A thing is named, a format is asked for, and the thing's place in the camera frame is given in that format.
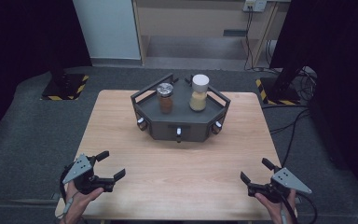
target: human hand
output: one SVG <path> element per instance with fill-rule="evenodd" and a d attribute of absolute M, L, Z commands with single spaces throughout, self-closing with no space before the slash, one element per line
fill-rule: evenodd
<path fill-rule="evenodd" d="M 272 203 L 261 193 L 256 193 L 255 197 L 267 208 L 269 215 L 271 216 L 271 220 L 274 224 L 283 224 L 282 216 L 281 216 L 281 208 L 284 209 L 284 212 L 286 214 L 287 224 L 294 223 L 291 216 L 289 215 L 286 206 L 284 206 L 283 203 Z M 292 207 L 293 211 L 295 211 L 296 191 L 294 189 L 290 189 L 290 194 L 287 197 L 287 202 L 290 203 L 290 206 Z"/>
<path fill-rule="evenodd" d="M 76 189 L 74 181 L 70 181 L 66 190 L 66 201 L 69 202 L 72 198 L 73 201 L 68 212 L 63 215 L 60 224 L 77 223 L 81 219 L 81 216 L 89 203 L 98 198 L 102 193 L 103 188 L 98 188 L 90 194 L 82 194 Z"/>

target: jar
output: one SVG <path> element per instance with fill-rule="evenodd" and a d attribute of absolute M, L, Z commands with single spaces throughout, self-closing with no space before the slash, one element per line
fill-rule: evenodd
<path fill-rule="evenodd" d="M 163 114 L 169 114 L 172 111 L 172 94 L 173 85 L 170 83 L 161 83 L 157 86 L 159 109 Z"/>
<path fill-rule="evenodd" d="M 190 107 L 194 111 L 202 111 L 206 107 L 206 97 L 208 90 L 209 78 L 203 74 L 193 76 Z"/>

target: black stand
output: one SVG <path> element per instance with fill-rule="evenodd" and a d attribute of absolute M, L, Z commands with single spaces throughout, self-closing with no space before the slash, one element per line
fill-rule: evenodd
<path fill-rule="evenodd" d="M 260 82 L 263 85 L 263 89 L 267 95 L 267 99 L 270 101 L 300 101 L 296 89 L 289 85 L 284 91 L 276 91 L 274 85 L 277 78 L 275 77 L 261 77 Z"/>
<path fill-rule="evenodd" d="M 52 75 L 42 93 L 43 100 L 75 100 L 79 97 L 88 77 L 84 74 Z"/>
<path fill-rule="evenodd" d="M 37 25 L 37 17 L 31 6 L 18 4 L 19 12 L 26 17 L 27 25 L 34 32 L 37 50 L 44 55 L 45 64 L 52 77 L 42 93 L 42 100 L 75 100 L 83 90 L 87 76 L 66 74 L 46 34 Z"/>

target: wooden table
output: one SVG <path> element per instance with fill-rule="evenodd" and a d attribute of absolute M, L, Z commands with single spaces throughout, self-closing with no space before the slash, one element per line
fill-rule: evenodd
<path fill-rule="evenodd" d="M 244 171 L 266 184 L 279 165 L 257 96 L 222 92 L 231 100 L 223 130 L 203 143 L 157 141 L 141 132 L 130 96 L 135 91 L 101 91 L 76 157 L 110 156 L 94 166 L 99 177 L 125 168 L 112 193 L 90 203 L 85 218 L 130 220 L 262 220 L 267 209 L 247 196 Z M 56 215 L 64 208 L 60 201 Z"/>

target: gray carpet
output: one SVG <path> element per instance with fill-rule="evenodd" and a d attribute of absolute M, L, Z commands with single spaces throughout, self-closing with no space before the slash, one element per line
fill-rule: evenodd
<path fill-rule="evenodd" d="M 221 70 L 96 67 L 72 68 L 68 72 L 89 75 L 78 100 L 40 100 L 50 79 L 46 73 L 18 86 L 12 105 L 0 122 L 0 223 L 54 223 L 56 203 L 50 201 L 51 195 L 59 192 L 60 174 L 77 152 L 99 91 L 140 90 L 173 72 L 176 77 L 205 74 L 219 91 L 258 92 L 257 78 L 275 76 Z M 265 109 L 264 113 L 273 130 L 294 121 L 302 110 L 303 107 L 287 106 Z M 281 160 L 291 130 L 272 135 Z M 310 117 L 297 123 L 286 166 L 313 190 L 310 198 L 319 212 L 316 223 L 358 223 L 358 182 L 350 171 L 338 170 L 330 162 Z M 45 204 L 9 201 L 18 199 L 37 199 Z M 301 223 L 311 220 L 312 210 L 307 203 L 298 206 L 298 213 Z"/>

